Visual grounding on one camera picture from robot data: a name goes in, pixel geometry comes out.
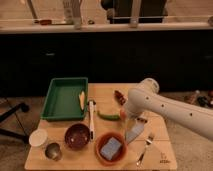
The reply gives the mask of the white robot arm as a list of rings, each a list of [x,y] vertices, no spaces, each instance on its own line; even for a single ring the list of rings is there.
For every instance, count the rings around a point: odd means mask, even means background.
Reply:
[[[143,111],[155,112],[213,141],[213,110],[180,102],[158,94],[159,84],[146,78],[128,90],[123,109],[128,118]]]

